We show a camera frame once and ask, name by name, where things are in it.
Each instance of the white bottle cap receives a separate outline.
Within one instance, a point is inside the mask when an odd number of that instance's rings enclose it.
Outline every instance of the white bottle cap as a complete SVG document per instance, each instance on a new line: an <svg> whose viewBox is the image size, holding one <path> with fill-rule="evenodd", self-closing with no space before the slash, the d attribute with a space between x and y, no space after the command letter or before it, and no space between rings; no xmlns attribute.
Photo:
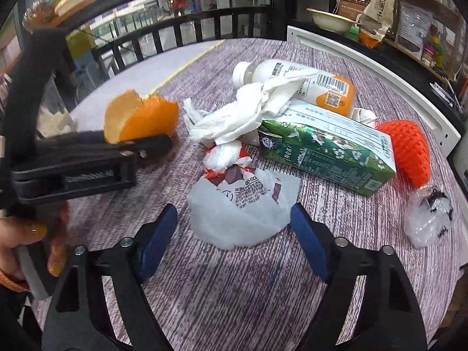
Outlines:
<svg viewBox="0 0 468 351"><path fill-rule="evenodd" d="M247 68L252 64L252 62L239 62L237 65L234 67L233 71L233 84L234 88L238 90L244 85L244 75L245 72L247 71Z"/></svg>

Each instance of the yellow nail polish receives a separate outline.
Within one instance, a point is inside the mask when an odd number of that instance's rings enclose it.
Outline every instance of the yellow nail polish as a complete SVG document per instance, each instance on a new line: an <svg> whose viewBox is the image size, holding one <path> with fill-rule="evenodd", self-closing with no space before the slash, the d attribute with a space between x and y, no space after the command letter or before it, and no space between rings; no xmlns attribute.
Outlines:
<svg viewBox="0 0 468 351"><path fill-rule="evenodd" d="M49 268L49 273L53 275L54 277L60 276L61 272L62 270L58 265L51 265Z"/></svg>
<svg viewBox="0 0 468 351"><path fill-rule="evenodd" d="M63 247L54 247L54 248L52 249L52 252L53 252L56 256L60 257L60 256L63 256L63 255L65 254L65 248L63 248Z"/></svg>
<svg viewBox="0 0 468 351"><path fill-rule="evenodd" d="M45 224L34 223L31 229L33 232L37 232L37 234L42 237L44 237L47 233L47 226Z"/></svg>

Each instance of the yellow line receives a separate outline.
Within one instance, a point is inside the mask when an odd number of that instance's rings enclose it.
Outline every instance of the yellow line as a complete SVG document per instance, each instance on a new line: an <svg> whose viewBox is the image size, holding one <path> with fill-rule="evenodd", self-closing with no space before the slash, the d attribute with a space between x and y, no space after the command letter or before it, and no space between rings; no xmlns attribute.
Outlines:
<svg viewBox="0 0 468 351"><path fill-rule="evenodd" d="M191 59L189 62L187 62L186 64L184 64L181 68L179 68L178 70L174 71L171 75L169 75L165 81L161 82L160 84L158 84L158 86L156 86L155 88L153 88L151 90L151 92L148 94L148 95L153 95L156 90L158 88L161 88L163 85L165 85L168 81L170 81L174 76L176 76L179 72L181 72L182 70L185 70L188 66L190 66L193 62L197 61L198 59L200 59L202 56L204 56L208 51L211 51L213 50L215 47L219 46L220 44L222 44L223 42L225 41L225 39L221 39L218 43L216 43L215 45L211 46L210 48L207 48L203 53L200 53L198 54L195 58Z"/></svg>

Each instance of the blue gripper pad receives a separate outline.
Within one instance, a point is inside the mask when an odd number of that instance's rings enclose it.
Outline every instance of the blue gripper pad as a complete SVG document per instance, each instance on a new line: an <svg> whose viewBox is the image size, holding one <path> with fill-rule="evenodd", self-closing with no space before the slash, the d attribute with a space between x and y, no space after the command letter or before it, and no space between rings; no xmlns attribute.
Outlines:
<svg viewBox="0 0 468 351"><path fill-rule="evenodd" d="M307 261L315 275L327 282L330 270L327 262L327 254L313 229L313 222L301 204L296 203L291 208L291 228L296 233L302 250L306 254Z"/></svg>
<svg viewBox="0 0 468 351"><path fill-rule="evenodd" d="M162 214L162 217L156 219L158 226L148 241L147 246L140 255L139 280L144 283L149 277L156 273L162 256L176 230L177 209L170 205Z"/></svg>

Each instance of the metal screw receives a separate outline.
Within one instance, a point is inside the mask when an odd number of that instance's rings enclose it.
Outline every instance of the metal screw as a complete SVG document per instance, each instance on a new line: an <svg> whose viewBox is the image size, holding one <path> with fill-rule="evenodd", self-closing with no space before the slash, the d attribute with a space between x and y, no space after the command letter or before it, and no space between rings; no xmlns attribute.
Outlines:
<svg viewBox="0 0 468 351"><path fill-rule="evenodd" d="M86 247L84 245L79 245L75 248L75 255L80 256L86 252Z"/></svg>
<svg viewBox="0 0 468 351"><path fill-rule="evenodd" d="M389 246L389 245L384 245L382 247L382 251L383 253L385 254L394 254L395 253L395 250L393 249L393 247Z"/></svg>
<svg viewBox="0 0 468 351"><path fill-rule="evenodd" d="M120 241L120 246L124 248L129 247L132 244L133 244L133 238L130 238L130 237L123 238Z"/></svg>
<svg viewBox="0 0 468 351"><path fill-rule="evenodd" d="M345 247L349 244L349 242L345 238L342 238L342 237L336 238L335 243L339 247Z"/></svg>

